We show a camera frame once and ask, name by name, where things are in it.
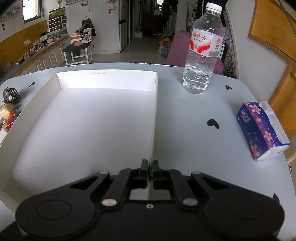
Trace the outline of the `white shallow tray box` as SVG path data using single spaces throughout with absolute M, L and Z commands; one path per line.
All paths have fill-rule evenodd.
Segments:
M 100 171 L 151 160 L 158 74 L 81 70 L 55 74 L 33 96 L 1 146 L 1 201 L 25 199 Z

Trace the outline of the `dark grey hair claw clip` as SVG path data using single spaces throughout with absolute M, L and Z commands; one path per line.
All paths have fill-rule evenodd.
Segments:
M 5 88 L 3 90 L 3 103 L 16 105 L 22 100 L 21 95 L 15 88 Z

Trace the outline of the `red blue yellow card box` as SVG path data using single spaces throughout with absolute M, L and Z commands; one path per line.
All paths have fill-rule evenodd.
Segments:
M 12 127 L 13 123 L 15 122 L 17 118 L 17 111 L 11 111 L 7 115 L 5 115 L 3 118 L 1 118 L 1 130 L 5 129 L 7 132 Z

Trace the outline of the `white USB wall charger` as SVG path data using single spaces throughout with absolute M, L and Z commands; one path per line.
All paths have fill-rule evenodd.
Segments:
M 8 131 L 6 130 L 6 128 L 2 128 L 0 131 L 0 145 L 2 145 L 7 134 L 8 134 Z

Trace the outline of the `beige earbuds case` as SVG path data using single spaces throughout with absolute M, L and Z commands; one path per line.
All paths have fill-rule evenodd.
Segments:
M 13 105 L 11 105 L 10 103 L 5 103 L 0 107 L 0 115 L 1 118 L 7 114 L 9 114 L 11 111 L 14 110 Z

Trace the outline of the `purple floral tissue pack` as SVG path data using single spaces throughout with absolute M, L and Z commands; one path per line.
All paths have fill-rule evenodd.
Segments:
M 275 158 L 289 148 L 290 140 L 267 101 L 243 102 L 237 119 L 255 160 Z

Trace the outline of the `purple sofa chair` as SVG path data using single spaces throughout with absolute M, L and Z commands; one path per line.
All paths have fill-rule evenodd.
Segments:
M 189 50 L 191 34 L 186 31 L 177 31 L 173 38 L 166 65 L 184 67 Z

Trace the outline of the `dark stool with white legs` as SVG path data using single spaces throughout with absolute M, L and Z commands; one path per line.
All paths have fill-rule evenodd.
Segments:
M 90 64 L 93 62 L 92 49 L 88 51 L 88 47 L 91 42 L 83 43 L 82 45 L 75 46 L 74 44 L 68 45 L 62 50 L 67 66 L 79 65 L 79 64 Z M 68 62 L 67 53 L 70 53 L 72 62 Z M 85 57 L 86 60 L 75 61 L 78 58 Z

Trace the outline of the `pink pot on stool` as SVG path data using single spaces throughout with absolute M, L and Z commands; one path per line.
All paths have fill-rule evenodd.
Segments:
M 82 40 L 83 36 L 80 33 L 75 33 L 70 36 L 70 41 L 74 46 L 81 46 L 83 44 Z

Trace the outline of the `clear water bottle red label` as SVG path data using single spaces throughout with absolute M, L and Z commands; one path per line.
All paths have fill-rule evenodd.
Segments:
M 207 3 L 205 13 L 193 24 L 183 72 L 183 87 L 193 94 L 204 93 L 218 60 L 225 36 L 221 12 L 222 6 Z

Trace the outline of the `white cabinet counter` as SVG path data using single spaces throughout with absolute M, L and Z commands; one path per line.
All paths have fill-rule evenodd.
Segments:
M 49 44 L 42 51 L 34 54 L 29 60 L 24 61 L 20 66 L 14 65 L 11 69 L 4 73 L 1 76 L 1 83 L 19 75 L 59 67 L 65 62 L 63 49 L 69 44 L 69 36 L 65 36 L 58 41 Z

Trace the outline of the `white refrigerator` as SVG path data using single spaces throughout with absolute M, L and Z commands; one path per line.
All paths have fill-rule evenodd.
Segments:
M 127 45 L 128 0 L 119 1 L 119 44 L 120 51 Z

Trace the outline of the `small drawer organizer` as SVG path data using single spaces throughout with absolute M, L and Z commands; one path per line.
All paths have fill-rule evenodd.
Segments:
M 58 8 L 49 11 L 49 31 L 54 32 L 67 27 L 65 8 Z

